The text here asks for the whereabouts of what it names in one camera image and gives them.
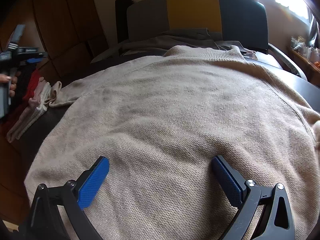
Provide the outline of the person's left hand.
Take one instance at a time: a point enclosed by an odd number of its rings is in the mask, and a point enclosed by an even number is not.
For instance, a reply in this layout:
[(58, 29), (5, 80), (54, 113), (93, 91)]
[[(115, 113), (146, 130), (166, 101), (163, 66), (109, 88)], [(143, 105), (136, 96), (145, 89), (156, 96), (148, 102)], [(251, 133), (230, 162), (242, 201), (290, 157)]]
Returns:
[(11, 83), (9, 88), (9, 96), (13, 98), (15, 96), (15, 90), (17, 87), (18, 77), (21, 72), (17, 72), (14, 77), (7, 76), (5, 74), (0, 74), (0, 83)]

